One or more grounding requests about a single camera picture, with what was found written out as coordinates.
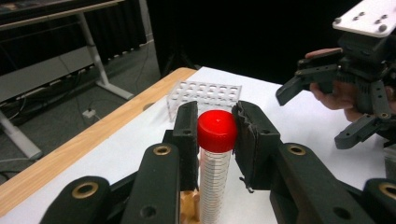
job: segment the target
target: floor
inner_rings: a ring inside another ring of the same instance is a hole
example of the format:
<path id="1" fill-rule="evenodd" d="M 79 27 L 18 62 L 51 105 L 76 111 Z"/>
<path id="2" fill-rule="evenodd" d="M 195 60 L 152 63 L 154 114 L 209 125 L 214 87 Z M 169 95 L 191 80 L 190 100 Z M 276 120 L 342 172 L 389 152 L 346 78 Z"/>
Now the floor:
<path id="1" fill-rule="evenodd" d="M 105 70 L 111 84 L 137 95 L 160 79 L 154 42 L 149 41 L 140 49 L 115 57 L 105 65 Z M 30 112 L 24 113 L 25 116 L 20 113 L 12 122 L 43 151 L 44 156 L 48 155 L 126 103 L 125 99 L 97 86 L 97 78 L 98 70 L 91 67 L 48 90 L 28 96 L 26 102 L 35 104 L 30 108 L 26 106 L 24 109 L 30 109 Z M 82 115 L 87 109 L 96 112 L 90 119 Z M 0 131 L 0 184 L 33 163 Z"/>

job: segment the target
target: centrifuge tube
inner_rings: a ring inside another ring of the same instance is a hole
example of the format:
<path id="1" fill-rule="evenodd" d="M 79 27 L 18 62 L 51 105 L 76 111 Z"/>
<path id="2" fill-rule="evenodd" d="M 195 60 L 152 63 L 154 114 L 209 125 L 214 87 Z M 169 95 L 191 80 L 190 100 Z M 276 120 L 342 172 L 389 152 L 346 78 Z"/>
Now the centrifuge tube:
<path id="1" fill-rule="evenodd" d="M 198 118 L 200 221 L 203 224 L 214 224 L 219 219 L 236 135 L 236 124 L 228 111 L 208 110 Z"/>

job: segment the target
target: black backdrop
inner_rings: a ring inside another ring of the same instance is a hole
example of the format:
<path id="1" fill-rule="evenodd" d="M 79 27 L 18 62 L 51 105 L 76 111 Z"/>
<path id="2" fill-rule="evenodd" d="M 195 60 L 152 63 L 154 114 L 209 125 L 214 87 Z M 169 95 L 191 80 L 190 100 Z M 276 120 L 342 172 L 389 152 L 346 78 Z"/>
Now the black backdrop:
<path id="1" fill-rule="evenodd" d="M 147 42 L 139 0 L 85 13 L 102 62 Z M 76 16 L 0 32 L 0 76 L 86 45 Z"/>
<path id="2" fill-rule="evenodd" d="M 172 52 L 184 51 L 194 64 L 283 84 L 307 52 L 337 47 L 342 33 L 332 21 L 359 0 L 147 3 L 163 75 Z"/>

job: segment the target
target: human hand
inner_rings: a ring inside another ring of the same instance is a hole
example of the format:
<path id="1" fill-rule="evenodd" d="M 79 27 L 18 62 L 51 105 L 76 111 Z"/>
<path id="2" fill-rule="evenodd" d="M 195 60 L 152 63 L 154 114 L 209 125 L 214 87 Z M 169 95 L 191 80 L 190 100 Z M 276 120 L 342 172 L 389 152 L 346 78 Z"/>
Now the human hand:
<path id="1" fill-rule="evenodd" d="M 318 54 L 330 52 L 334 49 L 319 49 L 305 54 L 305 58 L 312 58 Z M 318 83 L 311 83 L 309 90 L 312 91 L 315 98 L 321 101 L 323 105 L 331 110 L 344 109 L 346 119 L 353 122 L 359 119 L 363 114 L 356 107 L 358 89 L 349 83 L 335 80 L 333 83 L 333 91 L 331 94 L 325 94 L 320 90 Z M 389 107 L 392 114 L 396 114 L 396 99 L 393 99 L 395 90 L 392 87 L 385 87 L 389 99 Z"/>

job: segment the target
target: red screw cap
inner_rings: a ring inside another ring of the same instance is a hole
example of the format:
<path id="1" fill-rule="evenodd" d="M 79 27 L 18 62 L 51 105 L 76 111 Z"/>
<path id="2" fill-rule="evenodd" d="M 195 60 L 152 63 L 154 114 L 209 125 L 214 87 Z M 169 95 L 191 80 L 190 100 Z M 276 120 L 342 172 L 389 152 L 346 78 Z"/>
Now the red screw cap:
<path id="1" fill-rule="evenodd" d="M 233 114 L 225 110 L 208 110 L 198 118 L 198 145 L 222 153 L 233 149 L 237 135 Z"/>

